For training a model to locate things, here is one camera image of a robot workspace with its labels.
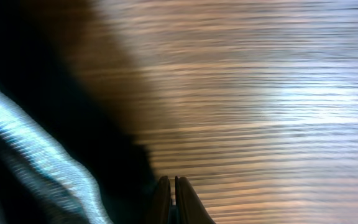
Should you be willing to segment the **black shorts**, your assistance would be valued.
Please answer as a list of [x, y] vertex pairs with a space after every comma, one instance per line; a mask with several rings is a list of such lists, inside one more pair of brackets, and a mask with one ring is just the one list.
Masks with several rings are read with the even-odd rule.
[[0, 223], [142, 223], [156, 186], [146, 151], [43, 31], [56, 5], [0, 1]]

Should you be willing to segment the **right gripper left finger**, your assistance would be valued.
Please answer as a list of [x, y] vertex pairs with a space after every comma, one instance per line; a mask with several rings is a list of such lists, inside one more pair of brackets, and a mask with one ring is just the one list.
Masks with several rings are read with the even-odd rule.
[[152, 204], [146, 214], [146, 224], [169, 224], [172, 205], [170, 181], [167, 176], [159, 179]]

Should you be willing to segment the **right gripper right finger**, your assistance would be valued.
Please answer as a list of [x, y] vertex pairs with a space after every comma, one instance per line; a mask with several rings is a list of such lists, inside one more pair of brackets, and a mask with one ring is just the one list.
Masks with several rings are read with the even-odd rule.
[[175, 177], [175, 201], [177, 223], [215, 224], [186, 177]]

